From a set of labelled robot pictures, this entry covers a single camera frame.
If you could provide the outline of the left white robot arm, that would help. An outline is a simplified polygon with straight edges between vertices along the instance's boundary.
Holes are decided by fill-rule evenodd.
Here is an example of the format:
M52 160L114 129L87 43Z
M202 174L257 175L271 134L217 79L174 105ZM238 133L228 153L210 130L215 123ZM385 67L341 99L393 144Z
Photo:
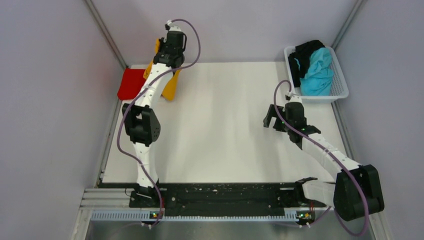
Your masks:
M122 106L122 124L133 144L137 179L131 193L130 207L161 207L153 143L161 133L161 124L154 107L161 97L171 101L175 97L180 67L185 61L187 36L177 25L167 26L166 37L156 42L156 54L144 75L146 81L131 103Z

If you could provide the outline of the orange t shirt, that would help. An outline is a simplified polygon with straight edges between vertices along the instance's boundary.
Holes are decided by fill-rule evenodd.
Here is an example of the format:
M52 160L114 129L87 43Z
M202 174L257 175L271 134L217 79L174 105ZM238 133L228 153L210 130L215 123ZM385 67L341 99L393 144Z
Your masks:
M146 82L152 72L151 69L152 69L153 63L154 62L152 60L144 71L143 78L145 79ZM181 70L177 70L173 73L173 77L169 80L169 82L167 83L167 85L162 91L162 94L161 94L162 97L169 102L172 102L175 98L180 72Z

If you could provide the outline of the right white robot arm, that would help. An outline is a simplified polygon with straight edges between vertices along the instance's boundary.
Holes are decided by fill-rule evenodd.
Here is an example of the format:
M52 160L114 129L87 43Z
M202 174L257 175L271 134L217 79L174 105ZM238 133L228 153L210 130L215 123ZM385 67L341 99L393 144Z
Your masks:
M263 126L288 135L289 140L307 153L332 177L332 181L307 177L296 182L293 200L299 206L311 201L333 207L344 221L352 221L366 214L385 209L378 170L371 164L362 165L349 158L322 135L314 125L307 123L305 108L300 97L292 95L284 106L270 104Z

